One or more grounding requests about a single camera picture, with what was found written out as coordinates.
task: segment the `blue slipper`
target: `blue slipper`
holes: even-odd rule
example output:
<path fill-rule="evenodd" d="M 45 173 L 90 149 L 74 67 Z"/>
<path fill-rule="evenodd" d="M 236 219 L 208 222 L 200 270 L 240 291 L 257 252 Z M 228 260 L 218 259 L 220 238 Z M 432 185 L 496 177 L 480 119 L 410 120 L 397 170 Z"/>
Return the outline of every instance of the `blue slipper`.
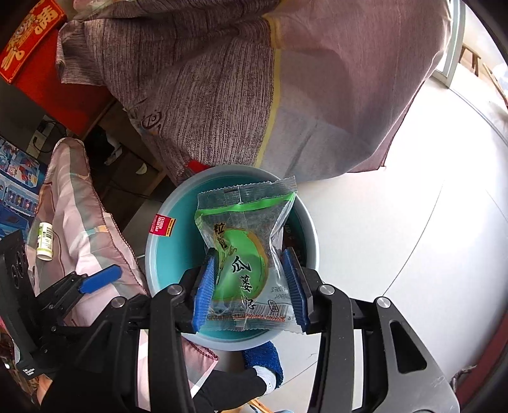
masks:
<path fill-rule="evenodd" d="M 277 381 L 275 388 L 278 389 L 280 387 L 284 380 L 284 374 L 282 372 L 282 366 L 280 365 L 277 349 L 271 341 L 258 347 L 243 350 L 242 355 L 246 369 L 254 366 L 266 367 L 275 374 Z"/>

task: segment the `pink plaid cloth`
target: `pink plaid cloth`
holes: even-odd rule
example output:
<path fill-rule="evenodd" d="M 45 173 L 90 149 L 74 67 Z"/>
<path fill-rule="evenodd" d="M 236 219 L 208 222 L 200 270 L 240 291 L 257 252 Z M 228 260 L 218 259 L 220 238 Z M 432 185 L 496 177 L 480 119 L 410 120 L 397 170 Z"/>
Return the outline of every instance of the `pink plaid cloth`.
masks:
<path fill-rule="evenodd" d="M 41 222 L 53 224 L 51 261 L 36 259 L 37 232 Z M 53 150 L 40 193 L 39 210 L 28 235 L 26 252 L 29 276 L 36 294 L 72 271 L 92 275 L 112 264 L 122 269 L 119 280 L 87 294 L 78 302 L 68 315 L 69 324 L 89 326 L 114 297 L 129 299 L 137 294 L 148 294 L 146 280 L 132 249 L 93 189 L 88 159 L 79 140 L 64 138 Z M 182 347 L 189 387 L 194 396 L 217 364 L 218 357 L 209 349 L 183 338 Z M 139 407 L 150 408 L 148 395 L 148 334 L 141 331 L 138 351 Z"/>

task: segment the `white sock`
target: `white sock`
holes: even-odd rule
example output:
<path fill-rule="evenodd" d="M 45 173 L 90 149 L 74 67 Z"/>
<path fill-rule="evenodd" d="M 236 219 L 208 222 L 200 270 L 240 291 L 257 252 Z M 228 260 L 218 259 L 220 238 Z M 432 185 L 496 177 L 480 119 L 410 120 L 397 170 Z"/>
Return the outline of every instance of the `white sock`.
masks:
<path fill-rule="evenodd" d="M 254 366 L 254 370 L 258 374 L 258 377 L 261 377 L 266 383 L 265 394 L 273 392 L 275 390 L 275 386 L 277 385 L 277 378 L 275 377 L 275 374 L 266 367 L 261 366 Z"/>

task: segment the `green stripe on packaging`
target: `green stripe on packaging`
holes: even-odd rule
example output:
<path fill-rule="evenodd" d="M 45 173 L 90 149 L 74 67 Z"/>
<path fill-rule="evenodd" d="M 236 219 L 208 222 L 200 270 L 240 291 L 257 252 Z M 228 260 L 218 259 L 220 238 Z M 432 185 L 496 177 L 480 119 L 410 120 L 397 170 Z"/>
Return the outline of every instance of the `green stripe on packaging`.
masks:
<path fill-rule="evenodd" d="M 284 201 L 293 201 L 296 197 L 295 192 L 291 192 L 287 195 L 278 196 L 276 198 L 265 198 L 259 201 L 247 202 L 247 203 L 236 203 L 234 205 L 221 206 L 219 208 L 210 208 L 207 210 L 197 210 L 194 219 L 197 220 L 205 215 L 222 214 L 223 212 L 245 212 L 260 210 L 263 208 L 272 207 L 278 203 Z"/>

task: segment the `red sticker label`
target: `red sticker label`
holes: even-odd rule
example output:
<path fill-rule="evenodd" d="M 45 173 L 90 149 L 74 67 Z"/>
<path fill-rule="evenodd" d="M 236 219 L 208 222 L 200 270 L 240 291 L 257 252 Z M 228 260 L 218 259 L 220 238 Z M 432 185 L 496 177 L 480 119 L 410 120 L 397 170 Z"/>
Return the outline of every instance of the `red sticker label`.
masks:
<path fill-rule="evenodd" d="M 150 234 L 162 235 L 164 237 L 170 237 L 173 227 L 175 226 L 176 219 L 171 217 L 165 217 L 164 215 L 156 214 L 153 219 L 152 226 L 150 228 Z"/>

